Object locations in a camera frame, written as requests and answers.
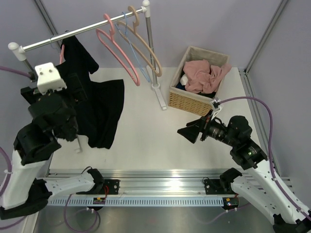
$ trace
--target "pink hanger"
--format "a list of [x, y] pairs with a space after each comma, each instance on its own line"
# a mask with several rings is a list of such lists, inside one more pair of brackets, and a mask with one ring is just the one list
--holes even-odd
[[59, 64], [62, 64], [64, 61], [64, 51], [65, 51], [65, 45], [62, 45], [62, 50], [59, 55]]
[[[114, 39], [115, 27], [114, 27], [113, 23], [111, 22], [110, 17], [107, 14], [104, 14], [104, 18], [107, 19], [109, 21], [109, 23], [110, 23], [110, 26], [111, 26], [111, 28], [109, 30], [110, 36], [106, 32], [104, 32], [103, 30], [96, 29], [96, 34], [98, 36], [98, 39], [101, 41], [101, 43], [103, 45], [105, 45], [105, 47], [112, 53], [112, 55], [114, 55], [114, 57], [118, 60], [118, 62], [120, 62], [120, 64], [124, 67], [124, 69], [127, 71], [127, 73], [131, 76], [131, 78], [134, 81], [134, 83], [136, 84], [136, 86], [139, 86], [140, 85], [140, 79], [139, 79], [139, 76], [137, 74], [136, 69], [134, 68], [133, 64], [131, 63], [130, 59], [126, 56], [124, 51], [115, 42], [115, 39]], [[117, 47], [117, 49], [121, 52], [123, 57], [127, 60], [128, 64], [132, 68], [132, 70], [133, 70], [133, 72], [134, 72], [134, 74], [136, 76], [136, 80], [135, 80], [134, 76], [132, 75], [131, 71], [129, 70], [129, 68], [124, 64], [124, 62], [117, 56], [117, 54], [100, 37], [100, 33], [103, 34], [104, 36], [106, 36], [115, 45], [115, 47]]]

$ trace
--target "laundry basket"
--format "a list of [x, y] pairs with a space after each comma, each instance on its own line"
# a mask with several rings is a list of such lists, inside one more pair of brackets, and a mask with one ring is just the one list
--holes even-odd
[[[229, 55], [204, 50], [194, 46], [189, 46], [177, 68], [177, 71], [170, 85], [170, 99], [169, 99], [170, 107], [178, 108], [200, 116], [205, 116], [212, 108], [209, 103], [212, 100], [211, 98], [200, 96], [176, 88], [177, 84], [180, 81], [181, 73], [183, 72], [185, 62], [203, 59], [207, 60], [211, 65], [221, 67], [223, 64], [228, 63]], [[222, 83], [224, 82], [224, 80], [225, 77], [220, 82], [218, 90], [222, 87]]]

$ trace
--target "perforated metal strip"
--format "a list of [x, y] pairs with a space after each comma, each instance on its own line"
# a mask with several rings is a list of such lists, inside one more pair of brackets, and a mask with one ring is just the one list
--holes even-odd
[[[65, 206], [68, 197], [61, 197], [49, 201], [48, 205]], [[105, 203], [97, 204], [95, 198], [72, 197], [68, 206], [223, 206], [220, 197], [198, 198], [107, 198]]]

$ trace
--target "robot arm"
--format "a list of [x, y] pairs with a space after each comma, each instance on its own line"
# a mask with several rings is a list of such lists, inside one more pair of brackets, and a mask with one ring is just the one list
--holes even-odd
[[74, 75], [67, 79], [74, 83], [67, 88], [52, 63], [35, 69], [39, 92], [30, 88], [21, 91], [31, 104], [28, 110], [33, 120], [18, 132], [14, 142], [12, 174], [8, 185], [3, 187], [5, 191], [1, 197], [1, 219], [34, 214], [59, 195], [97, 194], [104, 185], [97, 169], [55, 181], [36, 179], [53, 152], [61, 148], [56, 138], [67, 141], [76, 138], [78, 126], [74, 106], [84, 101], [86, 96]]
[[201, 141], [212, 137], [232, 147], [230, 155], [233, 160], [252, 175], [265, 192], [247, 182], [234, 168], [221, 175], [222, 187], [229, 187], [235, 193], [243, 195], [274, 224], [275, 232], [306, 233], [311, 230], [311, 222], [306, 217], [311, 216], [311, 211], [298, 200], [277, 174], [273, 178], [267, 155], [250, 138], [252, 129], [245, 117], [233, 116], [228, 126], [225, 126], [219, 118], [214, 117], [213, 110], [210, 110], [206, 116], [188, 123], [187, 127], [177, 132], [192, 143], [202, 133]]

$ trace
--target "black cloth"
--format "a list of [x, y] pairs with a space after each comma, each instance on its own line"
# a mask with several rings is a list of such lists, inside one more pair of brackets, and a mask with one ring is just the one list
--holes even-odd
[[123, 80], [92, 82], [89, 74], [99, 68], [75, 36], [63, 40], [65, 62], [56, 66], [64, 81], [76, 74], [87, 100], [76, 105], [78, 134], [88, 137], [90, 147], [109, 149], [113, 143], [124, 103]]
[[[184, 71], [182, 71], [182, 72], [181, 72], [180, 78], [181, 78], [184, 74], [185, 74]], [[180, 89], [180, 90], [183, 90], [183, 91], [186, 91], [186, 87], [183, 86], [180, 82], [178, 82], [178, 84], [176, 85], [176, 88], [178, 88], [178, 89]], [[205, 97], [209, 97], [209, 98], [212, 99], [212, 98], [215, 97], [216, 92], [212, 92], [212, 93], [210, 93], [210, 94], [204, 94], [204, 93], [200, 92], [200, 93], [198, 93], [198, 95], [200, 95], [200, 96], [205, 96]]]

